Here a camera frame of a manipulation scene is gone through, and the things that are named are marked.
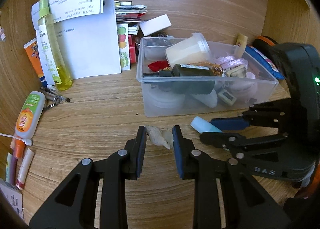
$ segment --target silver rivet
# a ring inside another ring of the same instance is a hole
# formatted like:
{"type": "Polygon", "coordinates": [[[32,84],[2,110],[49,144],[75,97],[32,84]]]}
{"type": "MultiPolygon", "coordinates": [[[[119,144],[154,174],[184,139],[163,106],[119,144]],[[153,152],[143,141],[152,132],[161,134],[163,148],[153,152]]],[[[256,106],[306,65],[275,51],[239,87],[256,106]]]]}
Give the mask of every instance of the silver rivet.
{"type": "Polygon", "coordinates": [[[238,161],[234,158],[229,159],[228,162],[232,166],[236,166],[238,164],[238,161]]]}
{"type": "Polygon", "coordinates": [[[242,152],[238,152],[238,153],[236,154],[236,158],[237,158],[237,159],[243,159],[243,158],[244,158],[244,154],[243,154],[242,152]]]}
{"type": "Polygon", "coordinates": [[[84,165],[84,166],[90,164],[90,162],[91,162],[91,160],[88,159],[88,158],[85,158],[85,159],[83,159],[83,160],[81,161],[82,165],[84,165]]]}
{"type": "Polygon", "coordinates": [[[195,149],[195,150],[192,150],[192,151],[191,151],[191,154],[192,154],[193,156],[199,156],[199,155],[201,154],[201,151],[195,149]]]}
{"type": "Polygon", "coordinates": [[[120,156],[124,156],[124,155],[126,155],[128,152],[127,152],[127,150],[125,150],[125,149],[121,149],[121,150],[118,150],[118,154],[120,155],[120,156]]]}

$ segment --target white tube with red cap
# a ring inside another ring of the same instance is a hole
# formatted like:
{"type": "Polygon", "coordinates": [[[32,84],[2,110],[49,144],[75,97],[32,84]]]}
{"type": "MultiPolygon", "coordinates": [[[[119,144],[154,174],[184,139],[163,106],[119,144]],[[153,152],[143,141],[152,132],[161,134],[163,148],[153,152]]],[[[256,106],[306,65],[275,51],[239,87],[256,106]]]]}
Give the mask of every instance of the white tube with red cap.
{"type": "Polygon", "coordinates": [[[30,149],[28,149],[23,158],[21,168],[18,174],[17,182],[16,182],[16,186],[21,190],[24,189],[24,183],[26,181],[27,173],[34,155],[35,153],[30,149]]]}

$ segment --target white cable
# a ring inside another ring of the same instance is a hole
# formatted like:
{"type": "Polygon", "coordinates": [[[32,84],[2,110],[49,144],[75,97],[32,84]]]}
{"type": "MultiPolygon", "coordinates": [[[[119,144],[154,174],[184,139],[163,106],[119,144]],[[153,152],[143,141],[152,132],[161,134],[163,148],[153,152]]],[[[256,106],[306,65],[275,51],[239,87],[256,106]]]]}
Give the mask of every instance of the white cable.
{"type": "Polygon", "coordinates": [[[31,139],[23,139],[23,138],[15,137],[15,136],[4,134],[4,133],[0,133],[0,135],[5,136],[5,137],[15,138],[17,140],[23,141],[28,146],[32,146],[32,140],[31,139]]]}

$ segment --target plastic storage box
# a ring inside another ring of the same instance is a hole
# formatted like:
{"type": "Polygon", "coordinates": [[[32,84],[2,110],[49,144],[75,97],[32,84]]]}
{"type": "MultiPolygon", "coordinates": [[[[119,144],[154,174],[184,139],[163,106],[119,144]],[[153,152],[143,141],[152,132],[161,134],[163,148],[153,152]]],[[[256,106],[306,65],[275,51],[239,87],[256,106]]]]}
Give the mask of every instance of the plastic storage box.
{"type": "MultiPolygon", "coordinates": [[[[137,80],[141,83],[144,112],[151,116],[173,116],[217,111],[228,111],[247,108],[252,104],[268,101],[278,81],[254,58],[244,52],[243,58],[248,60],[248,72],[254,74],[255,79],[238,77],[144,77],[144,73],[150,73],[148,65],[158,60],[165,60],[163,47],[147,47],[150,42],[157,42],[166,38],[142,38],[140,42],[137,80]],[[206,91],[208,86],[214,89],[210,95],[201,95],[199,91],[206,91]],[[232,106],[225,103],[219,93],[236,98],[232,106]]],[[[172,44],[178,43],[179,38],[170,39],[172,44]]],[[[229,55],[235,55],[238,46],[208,41],[211,50],[209,61],[229,55]]]]}

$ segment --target light blue cap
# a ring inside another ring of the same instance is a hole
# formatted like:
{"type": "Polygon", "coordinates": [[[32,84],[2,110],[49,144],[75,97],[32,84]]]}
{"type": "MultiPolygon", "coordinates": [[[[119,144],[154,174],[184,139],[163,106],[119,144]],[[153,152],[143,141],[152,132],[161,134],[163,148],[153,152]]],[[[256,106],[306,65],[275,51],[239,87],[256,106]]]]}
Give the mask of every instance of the light blue cap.
{"type": "Polygon", "coordinates": [[[191,126],[197,130],[199,133],[203,132],[222,132],[220,129],[210,124],[208,121],[202,119],[199,116],[196,116],[195,119],[192,120],[191,126]]]}

